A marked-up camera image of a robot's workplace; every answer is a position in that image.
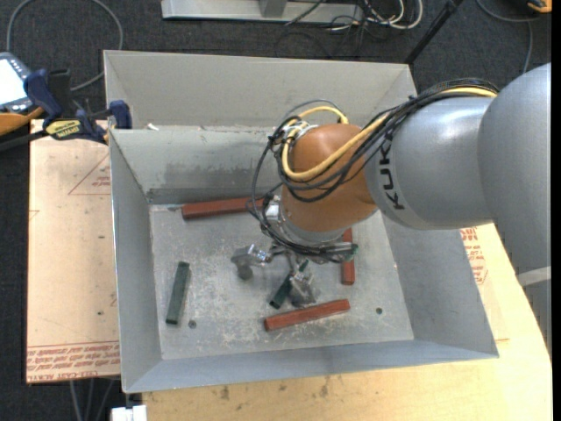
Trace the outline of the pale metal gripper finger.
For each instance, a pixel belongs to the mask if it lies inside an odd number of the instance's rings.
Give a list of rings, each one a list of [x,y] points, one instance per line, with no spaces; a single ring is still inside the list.
[[[262,267],[272,260],[270,252],[260,249],[255,244],[237,249],[231,256],[231,262],[237,268],[238,277],[249,280],[253,276],[253,267]]]
[[[313,289],[314,276],[308,272],[298,272],[289,278],[289,298],[291,304],[301,308],[316,303]]]

